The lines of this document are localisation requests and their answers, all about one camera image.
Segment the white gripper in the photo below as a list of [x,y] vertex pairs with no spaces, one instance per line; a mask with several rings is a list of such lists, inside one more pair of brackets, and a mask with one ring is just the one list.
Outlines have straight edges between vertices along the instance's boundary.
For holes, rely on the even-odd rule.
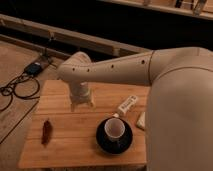
[[91,89],[87,82],[71,83],[69,85],[71,98],[71,111],[74,112],[76,104],[87,103],[89,107],[94,107],[91,97]]

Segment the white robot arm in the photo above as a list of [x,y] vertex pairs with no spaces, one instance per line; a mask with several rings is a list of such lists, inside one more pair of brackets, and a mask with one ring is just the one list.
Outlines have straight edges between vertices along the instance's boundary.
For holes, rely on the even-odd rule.
[[90,82],[150,88],[145,115],[147,171],[213,171],[213,52],[153,50],[93,62],[77,52],[58,68],[74,104]]

